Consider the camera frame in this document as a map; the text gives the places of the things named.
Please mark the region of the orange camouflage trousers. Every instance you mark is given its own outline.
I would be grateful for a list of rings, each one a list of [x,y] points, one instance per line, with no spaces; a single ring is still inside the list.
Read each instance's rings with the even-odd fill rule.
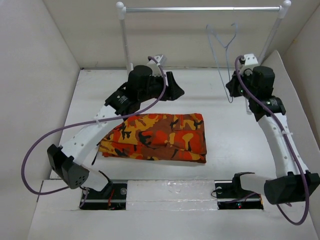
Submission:
[[[205,164],[204,118],[200,113],[131,116],[101,140],[98,150],[106,158]]]

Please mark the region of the blue wire hanger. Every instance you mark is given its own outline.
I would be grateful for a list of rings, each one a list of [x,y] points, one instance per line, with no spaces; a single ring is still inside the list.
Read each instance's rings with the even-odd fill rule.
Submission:
[[[232,96],[230,96],[230,94],[227,91],[226,84],[225,84],[224,79],[222,77],[220,64],[218,62],[218,57],[217,57],[216,51],[215,51],[214,46],[213,46],[212,37],[214,37],[218,41],[218,43],[221,45],[221,47],[224,49],[224,57],[225,57],[226,69],[227,69],[227,74],[228,74],[228,78],[229,78],[229,81],[230,81],[231,80],[231,72],[230,72],[231,68],[230,68],[230,61],[229,61],[229,47],[233,43],[235,38],[237,37],[238,24],[236,22],[234,22],[234,23],[231,24],[231,26],[234,27],[234,35],[229,40],[228,43],[223,43],[223,41],[221,40],[218,32],[210,24],[207,24],[206,27],[205,27],[206,36],[207,36],[208,44],[209,44],[209,47],[210,47],[210,50],[211,50],[211,54],[212,54],[214,62],[216,64],[216,68],[217,68],[217,71],[218,71],[218,74],[219,74],[219,77],[220,77],[220,81],[222,83],[222,87],[223,87],[223,90],[225,92],[225,96],[226,96],[227,101],[228,101],[229,104],[233,103],[234,98]]]

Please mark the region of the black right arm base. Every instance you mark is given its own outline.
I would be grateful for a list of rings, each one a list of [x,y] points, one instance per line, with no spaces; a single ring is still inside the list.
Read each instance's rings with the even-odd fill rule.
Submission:
[[[231,180],[215,180],[211,196],[217,201],[218,210],[263,210],[260,194],[249,190],[237,191]]]

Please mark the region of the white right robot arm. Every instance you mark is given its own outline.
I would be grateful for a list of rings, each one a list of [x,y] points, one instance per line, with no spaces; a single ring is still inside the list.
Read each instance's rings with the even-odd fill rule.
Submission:
[[[275,73],[272,68],[256,66],[249,74],[237,76],[226,84],[231,97],[245,97],[249,109],[262,129],[275,164],[275,179],[263,180],[263,193],[272,205],[303,202],[305,188],[312,194],[320,184],[318,173],[311,173],[299,157],[288,128],[286,109],[273,95]]]

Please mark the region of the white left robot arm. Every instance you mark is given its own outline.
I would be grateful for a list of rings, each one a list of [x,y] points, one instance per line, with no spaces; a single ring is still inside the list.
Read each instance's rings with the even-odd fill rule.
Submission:
[[[92,124],[84,126],[70,140],[47,149],[52,170],[70,189],[88,188],[100,198],[112,191],[112,181],[102,172],[82,164],[100,141],[117,125],[136,113],[141,103],[150,99],[174,101],[184,94],[171,71],[165,77],[155,76],[150,67],[137,65],[123,83],[106,100]]]

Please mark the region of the white foam board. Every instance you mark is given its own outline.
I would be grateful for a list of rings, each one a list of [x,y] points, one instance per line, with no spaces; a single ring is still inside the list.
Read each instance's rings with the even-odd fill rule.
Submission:
[[[273,94],[284,103],[288,128],[292,133],[299,156],[310,172],[319,173],[320,150],[279,52],[273,51],[262,65],[272,68],[275,73]]]

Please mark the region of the white clothes rack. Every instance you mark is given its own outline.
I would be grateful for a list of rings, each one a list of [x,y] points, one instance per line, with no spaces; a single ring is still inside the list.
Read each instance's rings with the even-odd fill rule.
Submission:
[[[121,28],[122,45],[124,50],[124,58],[126,70],[129,73],[133,69],[131,63],[128,38],[126,33],[125,16],[126,14],[136,13],[192,13],[192,12],[277,12],[277,19],[268,35],[268,38],[257,58],[257,62],[261,64],[266,56],[277,30],[285,18],[292,2],[285,0],[280,6],[207,6],[207,7],[126,7],[123,2],[119,1],[115,7]]]

